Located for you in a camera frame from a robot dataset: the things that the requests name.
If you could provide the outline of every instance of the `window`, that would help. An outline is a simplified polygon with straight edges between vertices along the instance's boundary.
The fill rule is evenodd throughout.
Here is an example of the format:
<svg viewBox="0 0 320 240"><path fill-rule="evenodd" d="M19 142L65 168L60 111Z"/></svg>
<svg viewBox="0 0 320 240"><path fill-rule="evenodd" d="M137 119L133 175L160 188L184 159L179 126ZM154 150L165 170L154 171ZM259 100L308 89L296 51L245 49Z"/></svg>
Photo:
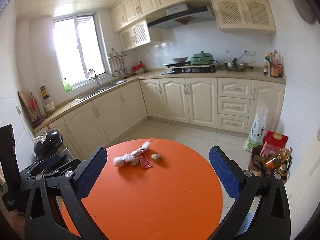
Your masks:
<svg viewBox="0 0 320 240"><path fill-rule="evenodd" d="M94 15L73 16L54 23L54 45L62 75L76 86L106 73L98 43Z"/></svg>

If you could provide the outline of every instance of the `kitchen sink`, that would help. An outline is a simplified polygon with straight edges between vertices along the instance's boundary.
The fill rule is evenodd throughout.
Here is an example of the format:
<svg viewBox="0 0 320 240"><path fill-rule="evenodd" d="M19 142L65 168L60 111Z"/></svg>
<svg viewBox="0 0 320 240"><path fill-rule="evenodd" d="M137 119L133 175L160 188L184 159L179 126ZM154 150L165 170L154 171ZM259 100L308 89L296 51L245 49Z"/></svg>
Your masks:
<svg viewBox="0 0 320 240"><path fill-rule="evenodd" d="M94 96L95 94L98 94L98 93L100 93L100 92L102 92L102 91L104 91L104 90L107 90L107 89L109 89L109 88L111 88L111 87L114 87L114 86L116 86L116 85L122 84L122 83L124 83L124 82L127 82L127 81L126 81L126 80L119 80L119 81L112 82L111 84L105 85L105 86L101 87L100 89L95 89L95 90L93 90L93 91L91 91L91 92L89 92L89 93L86 93L86 94L84 94L84 95L76 98L75 100L76 100L76 101L85 100L85 99L87 99L87 98L89 98L89 97Z"/></svg>

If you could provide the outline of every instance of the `blue gripper pad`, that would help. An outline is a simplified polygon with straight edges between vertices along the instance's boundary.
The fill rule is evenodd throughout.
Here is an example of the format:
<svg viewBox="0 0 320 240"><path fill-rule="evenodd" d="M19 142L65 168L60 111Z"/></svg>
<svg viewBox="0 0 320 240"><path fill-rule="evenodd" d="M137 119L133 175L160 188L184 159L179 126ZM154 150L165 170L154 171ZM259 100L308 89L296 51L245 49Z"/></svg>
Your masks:
<svg viewBox="0 0 320 240"><path fill-rule="evenodd" d="M81 162L75 169L73 182L78 200L89 195L103 167L107 163L107 158L106 149L98 147L86 161Z"/></svg>
<svg viewBox="0 0 320 240"><path fill-rule="evenodd" d="M228 193L228 196L238 200L241 193L240 182L217 148L215 146L210 149L210 163Z"/></svg>

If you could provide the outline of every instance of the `white plastic wrapper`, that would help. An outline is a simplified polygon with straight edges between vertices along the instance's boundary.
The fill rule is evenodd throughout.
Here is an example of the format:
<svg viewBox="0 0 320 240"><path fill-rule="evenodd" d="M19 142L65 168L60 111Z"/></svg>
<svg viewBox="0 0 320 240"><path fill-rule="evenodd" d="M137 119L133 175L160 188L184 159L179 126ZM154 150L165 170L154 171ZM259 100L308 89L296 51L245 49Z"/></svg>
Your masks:
<svg viewBox="0 0 320 240"><path fill-rule="evenodd" d="M125 155L123 155L121 157L114 158L113 165L118 168L123 167L127 163L133 161L134 158L139 157L146 150L148 150L150 148L150 144L151 144L151 142L145 142L144 144L142 144L141 148L133 151L132 153L130 153L130 154L126 153Z"/></svg>
<svg viewBox="0 0 320 240"><path fill-rule="evenodd" d="M38 136L37 138L33 138L35 143L41 142L44 143L45 139L47 138L47 133L44 133L43 136Z"/></svg>
<svg viewBox="0 0 320 240"><path fill-rule="evenodd" d="M267 113L267 108L261 107L258 109L256 117L252 123L248 139L245 141L243 146L246 151L252 152L253 148L263 144L263 137L266 132L265 126L267 122Z"/></svg>

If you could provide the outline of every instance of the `silver screw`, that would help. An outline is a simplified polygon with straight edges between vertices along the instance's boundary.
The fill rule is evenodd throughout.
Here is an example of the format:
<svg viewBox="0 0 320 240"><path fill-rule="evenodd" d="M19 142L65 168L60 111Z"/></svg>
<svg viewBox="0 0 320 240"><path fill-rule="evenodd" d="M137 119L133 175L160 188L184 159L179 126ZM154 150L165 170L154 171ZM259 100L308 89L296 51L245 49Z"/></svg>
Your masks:
<svg viewBox="0 0 320 240"><path fill-rule="evenodd" d="M278 174L278 173L276 173L276 174L275 174L275 178L280 180L280 179L281 179L281 175Z"/></svg>
<svg viewBox="0 0 320 240"><path fill-rule="evenodd" d="M73 174L72 171L66 171L66 172L64 173L64 176L66 176L66 177L71 177L72 174Z"/></svg>
<svg viewBox="0 0 320 240"><path fill-rule="evenodd" d="M247 176L247 177L251 177L252 176L252 172L249 171L249 170L245 170L244 171L244 175Z"/></svg>
<svg viewBox="0 0 320 240"><path fill-rule="evenodd" d="M42 179L42 177L43 177L43 175L42 175L42 174L38 174L38 175L36 176L36 180L41 180L41 179Z"/></svg>

